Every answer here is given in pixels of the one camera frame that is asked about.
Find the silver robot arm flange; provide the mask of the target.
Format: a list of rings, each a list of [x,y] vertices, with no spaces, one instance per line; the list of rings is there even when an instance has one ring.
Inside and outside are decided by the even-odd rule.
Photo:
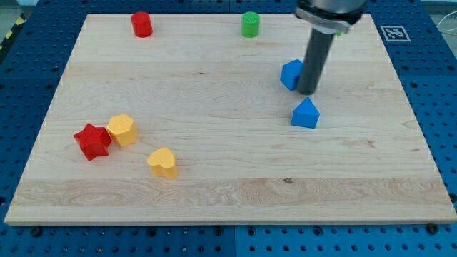
[[[362,17],[367,0],[298,0],[295,16],[324,34],[348,33]]]

